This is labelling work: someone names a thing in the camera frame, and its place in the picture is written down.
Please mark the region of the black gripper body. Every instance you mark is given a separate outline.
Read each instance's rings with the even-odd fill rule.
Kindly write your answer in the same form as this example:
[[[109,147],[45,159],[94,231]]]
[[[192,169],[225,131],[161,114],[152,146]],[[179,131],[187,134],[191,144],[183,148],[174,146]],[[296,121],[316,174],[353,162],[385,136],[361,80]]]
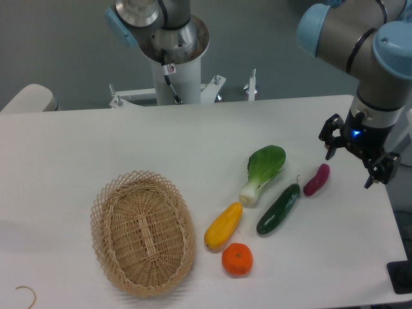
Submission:
[[[345,148],[361,160],[376,160],[384,152],[386,142],[393,126],[374,128],[363,124],[356,126],[355,117],[348,113],[341,130]]]

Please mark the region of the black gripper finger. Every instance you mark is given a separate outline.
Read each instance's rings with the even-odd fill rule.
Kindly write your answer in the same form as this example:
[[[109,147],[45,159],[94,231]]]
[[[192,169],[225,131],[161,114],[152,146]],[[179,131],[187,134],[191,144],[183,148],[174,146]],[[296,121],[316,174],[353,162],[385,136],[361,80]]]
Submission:
[[[338,114],[332,115],[325,121],[319,133],[319,140],[324,142],[326,160],[331,159],[338,148],[344,147],[344,138],[341,136],[343,128],[343,119]]]
[[[374,183],[388,184],[396,175],[401,163],[401,155],[394,152],[383,151],[375,159],[368,159],[364,162],[369,176],[364,184],[364,188],[370,188]]]

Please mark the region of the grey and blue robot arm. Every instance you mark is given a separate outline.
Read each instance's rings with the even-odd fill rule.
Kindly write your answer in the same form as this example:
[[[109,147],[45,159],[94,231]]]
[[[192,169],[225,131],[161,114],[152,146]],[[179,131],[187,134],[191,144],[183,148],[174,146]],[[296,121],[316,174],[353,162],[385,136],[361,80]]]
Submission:
[[[201,86],[209,33],[188,1],[116,1],[104,16],[112,32],[126,46],[138,46],[151,63],[159,105],[215,101],[223,78]],[[411,2],[317,3],[303,14],[296,40],[359,81],[348,116],[331,117],[320,132],[327,157],[343,147],[362,160],[367,185],[388,183],[400,155],[384,144],[411,97]]]

